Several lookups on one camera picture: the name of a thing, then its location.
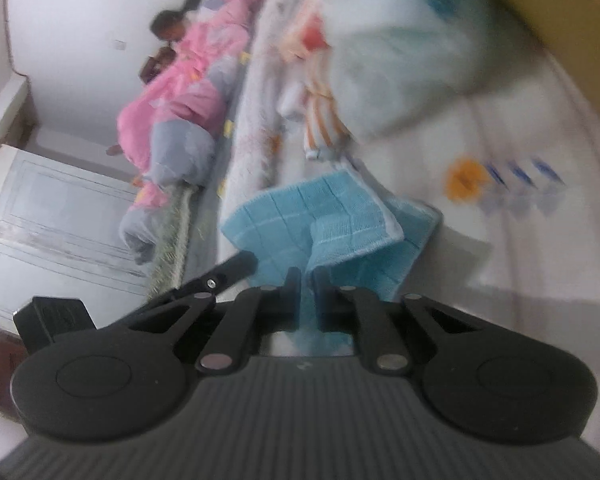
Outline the light blue checkered towel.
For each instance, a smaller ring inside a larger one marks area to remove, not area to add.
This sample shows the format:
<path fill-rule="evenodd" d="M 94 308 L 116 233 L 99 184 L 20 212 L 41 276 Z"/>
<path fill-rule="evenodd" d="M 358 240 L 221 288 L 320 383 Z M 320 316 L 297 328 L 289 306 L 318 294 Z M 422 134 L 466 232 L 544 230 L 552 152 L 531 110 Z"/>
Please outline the light blue checkered towel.
<path fill-rule="evenodd" d="M 282 284 L 291 268 L 302 273 L 300 325 L 266 336 L 262 353 L 351 353 L 351 336 L 317 328 L 312 272 L 324 268 L 336 286 L 368 288 L 391 301 L 441 220 L 437 209 L 379 192 L 353 170 L 274 188 L 242 204 L 221 232 L 236 249 L 257 257 L 250 286 Z"/>

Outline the pink quilted blanket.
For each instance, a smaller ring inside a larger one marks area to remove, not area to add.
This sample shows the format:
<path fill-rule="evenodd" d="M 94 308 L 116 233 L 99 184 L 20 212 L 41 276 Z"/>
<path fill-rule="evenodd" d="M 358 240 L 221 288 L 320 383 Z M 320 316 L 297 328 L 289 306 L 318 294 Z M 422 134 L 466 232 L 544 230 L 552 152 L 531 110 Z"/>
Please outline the pink quilted blanket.
<path fill-rule="evenodd" d="M 122 154 L 140 189 L 120 223 L 138 264 L 154 258 L 173 189 L 206 186 L 224 118 L 237 86 L 240 56 L 261 0 L 201 0 L 171 64 L 146 84 L 117 119 Z"/>

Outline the white patterned mattress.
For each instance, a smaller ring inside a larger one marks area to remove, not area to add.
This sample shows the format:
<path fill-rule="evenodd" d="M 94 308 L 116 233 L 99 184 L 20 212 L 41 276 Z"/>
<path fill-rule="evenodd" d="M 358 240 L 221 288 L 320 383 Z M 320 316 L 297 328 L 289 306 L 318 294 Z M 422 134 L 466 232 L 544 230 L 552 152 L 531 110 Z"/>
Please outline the white patterned mattress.
<path fill-rule="evenodd" d="M 600 115 L 507 3 L 504 52 L 486 83 L 353 158 L 383 191 L 427 203 L 443 223 L 405 282 L 600 368 Z M 536 183 L 511 203 L 453 203 L 445 171 L 460 155 Z"/>

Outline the white door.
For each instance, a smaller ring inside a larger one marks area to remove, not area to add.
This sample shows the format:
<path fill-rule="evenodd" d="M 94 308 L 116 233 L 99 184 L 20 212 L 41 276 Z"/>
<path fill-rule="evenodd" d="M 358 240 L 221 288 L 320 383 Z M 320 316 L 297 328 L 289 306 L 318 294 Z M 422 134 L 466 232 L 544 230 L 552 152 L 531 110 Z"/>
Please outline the white door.
<path fill-rule="evenodd" d="M 81 300 L 98 327 L 146 300 L 148 277 L 119 236 L 129 183 L 0 148 L 0 327 L 33 297 Z"/>

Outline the light blue fluffy blanket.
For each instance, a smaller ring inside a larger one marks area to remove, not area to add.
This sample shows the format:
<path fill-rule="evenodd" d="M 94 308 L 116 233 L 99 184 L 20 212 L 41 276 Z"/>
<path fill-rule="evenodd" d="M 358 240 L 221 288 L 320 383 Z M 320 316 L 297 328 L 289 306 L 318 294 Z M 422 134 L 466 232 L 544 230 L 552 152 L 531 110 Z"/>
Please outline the light blue fluffy blanket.
<path fill-rule="evenodd" d="M 361 144 L 474 90 L 496 51 L 494 0 L 320 0 L 337 114 Z"/>

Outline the child with dark hair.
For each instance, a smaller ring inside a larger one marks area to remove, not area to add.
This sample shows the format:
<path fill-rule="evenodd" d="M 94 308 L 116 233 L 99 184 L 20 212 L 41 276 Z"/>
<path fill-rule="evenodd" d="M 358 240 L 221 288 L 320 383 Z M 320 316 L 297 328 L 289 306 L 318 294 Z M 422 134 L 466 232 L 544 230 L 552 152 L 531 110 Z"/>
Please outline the child with dark hair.
<path fill-rule="evenodd" d="M 190 19 L 181 11 L 164 10 L 154 17 L 149 30 L 163 42 L 163 46 L 156 53 L 149 55 L 140 69 L 138 76 L 143 84 L 149 84 L 174 62 L 174 47 L 184 39 L 189 26 Z"/>

